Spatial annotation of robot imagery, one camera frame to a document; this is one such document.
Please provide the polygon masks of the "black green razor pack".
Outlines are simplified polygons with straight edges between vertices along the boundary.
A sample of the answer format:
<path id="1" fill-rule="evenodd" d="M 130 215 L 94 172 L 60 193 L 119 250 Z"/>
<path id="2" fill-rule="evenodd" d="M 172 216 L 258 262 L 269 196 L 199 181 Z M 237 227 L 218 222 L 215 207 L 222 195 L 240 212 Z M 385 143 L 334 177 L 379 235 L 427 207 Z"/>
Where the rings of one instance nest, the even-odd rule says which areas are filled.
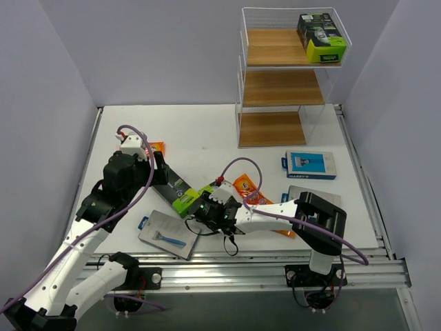
<path id="1" fill-rule="evenodd" d="M 153 189 L 182 219 L 189 214 L 191 206 L 200 197 L 200 194 L 171 168 L 168 170 L 168 182 L 165 185 L 154 185 Z"/>

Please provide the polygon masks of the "tall green black razor box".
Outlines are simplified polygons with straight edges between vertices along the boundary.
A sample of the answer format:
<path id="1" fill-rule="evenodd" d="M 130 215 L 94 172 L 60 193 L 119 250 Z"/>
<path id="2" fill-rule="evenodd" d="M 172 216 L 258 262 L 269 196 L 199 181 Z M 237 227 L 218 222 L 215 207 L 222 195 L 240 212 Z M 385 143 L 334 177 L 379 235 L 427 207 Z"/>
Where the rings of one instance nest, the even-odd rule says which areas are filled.
<path id="1" fill-rule="evenodd" d="M 347 43 L 329 13 L 301 14 L 297 33 L 308 62 L 341 62 Z"/>

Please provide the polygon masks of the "small black green razor box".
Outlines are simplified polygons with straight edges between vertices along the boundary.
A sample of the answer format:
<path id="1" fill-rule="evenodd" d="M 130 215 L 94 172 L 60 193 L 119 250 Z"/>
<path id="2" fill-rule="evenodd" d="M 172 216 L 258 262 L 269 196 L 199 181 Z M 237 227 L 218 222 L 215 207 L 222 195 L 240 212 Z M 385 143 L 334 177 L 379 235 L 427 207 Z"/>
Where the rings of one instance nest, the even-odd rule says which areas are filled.
<path id="1" fill-rule="evenodd" d="M 208 194 L 212 194 L 217 189 L 218 189 L 218 186 L 215 183 L 211 183 L 211 184 L 208 184 L 208 185 L 202 187 L 198 191 L 198 195 L 201 196 L 204 192 L 207 192 Z"/>

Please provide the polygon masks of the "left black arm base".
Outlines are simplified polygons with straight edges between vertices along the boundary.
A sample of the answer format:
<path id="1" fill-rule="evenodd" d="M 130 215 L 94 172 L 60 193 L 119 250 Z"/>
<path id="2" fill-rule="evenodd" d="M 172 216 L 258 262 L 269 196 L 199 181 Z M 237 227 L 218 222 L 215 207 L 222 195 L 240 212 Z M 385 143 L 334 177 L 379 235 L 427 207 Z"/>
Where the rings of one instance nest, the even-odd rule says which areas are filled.
<path id="1" fill-rule="evenodd" d="M 144 290 L 159 290 L 161 288 L 163 270 L 159 267 L 147 267 L 140 269 L 140 285 L 137 288 Z"/>

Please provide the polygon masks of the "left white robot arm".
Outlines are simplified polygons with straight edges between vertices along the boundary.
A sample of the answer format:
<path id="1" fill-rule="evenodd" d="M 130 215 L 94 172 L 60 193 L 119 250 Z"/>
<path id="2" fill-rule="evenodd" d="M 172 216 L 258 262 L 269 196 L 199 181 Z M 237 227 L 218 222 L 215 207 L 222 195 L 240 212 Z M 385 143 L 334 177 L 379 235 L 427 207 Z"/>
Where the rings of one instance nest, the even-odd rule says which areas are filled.
<path id="1" fill-rule="evenodd" d="M 139 289 L 139 261 L 111 254 L 92 276 L 76 284 L 95 250 L 151 185 L 168 181 L 162 152 L 145 160 L 116 151 L 81 203 L 76 219 L 50 264 L 23 294 L 9 299 L 1 313 L 15 330 L 74 330 L 81 316 L 109 291 Z"/>

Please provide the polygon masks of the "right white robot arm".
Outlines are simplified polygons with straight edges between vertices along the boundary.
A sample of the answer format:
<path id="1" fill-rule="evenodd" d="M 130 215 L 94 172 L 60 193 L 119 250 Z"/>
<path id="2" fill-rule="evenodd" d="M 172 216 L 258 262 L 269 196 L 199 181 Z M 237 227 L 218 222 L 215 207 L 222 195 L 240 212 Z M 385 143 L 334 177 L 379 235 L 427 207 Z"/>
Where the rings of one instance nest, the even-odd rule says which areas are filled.
<path id="1" fill-rule="evenodd" d="M 316 285 L 331 276 L 331 265 L 342 253 L 347 213 L 312 192 L 297 199 L 253 205 L 234 197 L 218 201 L 203 193 L 189 209 L 189 215 L 214 232 L 227 237 L 266 230 L 292 230 L 310 248 L 306 276 Z"/>

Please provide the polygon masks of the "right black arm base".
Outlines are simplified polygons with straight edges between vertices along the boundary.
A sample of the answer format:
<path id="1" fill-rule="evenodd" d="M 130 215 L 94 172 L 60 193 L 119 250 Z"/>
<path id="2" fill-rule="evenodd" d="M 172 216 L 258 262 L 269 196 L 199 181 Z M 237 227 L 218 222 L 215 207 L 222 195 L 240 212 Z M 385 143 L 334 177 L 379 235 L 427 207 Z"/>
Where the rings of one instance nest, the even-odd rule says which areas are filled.
<path id="1" fill-rule="evenodd" d="M 284 271 L 287 287 L 318 287 L 322 283 L 322 275 L 312 272 L 308 265 L 286 265 Z"/>

